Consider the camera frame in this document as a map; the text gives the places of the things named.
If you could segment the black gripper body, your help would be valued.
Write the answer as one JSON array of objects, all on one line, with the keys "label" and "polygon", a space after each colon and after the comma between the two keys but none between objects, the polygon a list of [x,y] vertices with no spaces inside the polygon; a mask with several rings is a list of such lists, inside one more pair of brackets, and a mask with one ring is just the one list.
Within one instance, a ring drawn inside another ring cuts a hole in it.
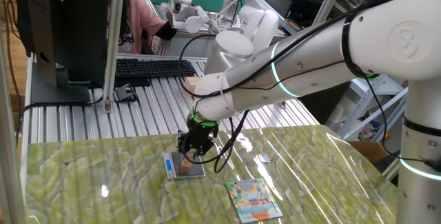
[{"label": "black gripper body", "polygon": [[189,124],[189,132],[187,133],[187,147],[211,147],[213,146],[213,138],[210,136],[217,135],[218,124],[209,123],[197,123],[191,122]]}]

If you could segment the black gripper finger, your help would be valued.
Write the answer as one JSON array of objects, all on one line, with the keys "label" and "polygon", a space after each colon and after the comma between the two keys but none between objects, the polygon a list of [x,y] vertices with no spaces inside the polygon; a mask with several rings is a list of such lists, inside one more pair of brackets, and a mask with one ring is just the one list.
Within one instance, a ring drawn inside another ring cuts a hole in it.
[{"label": "black gripper finger", "polygon": [[196,146],[196,156],[204,156],[214,146],[213,141],[205,141]]},{"label": "black gripper finger", "polygon": [[188,133],[186,132],[179,132],[177,136],[177,147],[176,149],[180,154],[187,154],[189,152],[189,143],[188,143]]}]

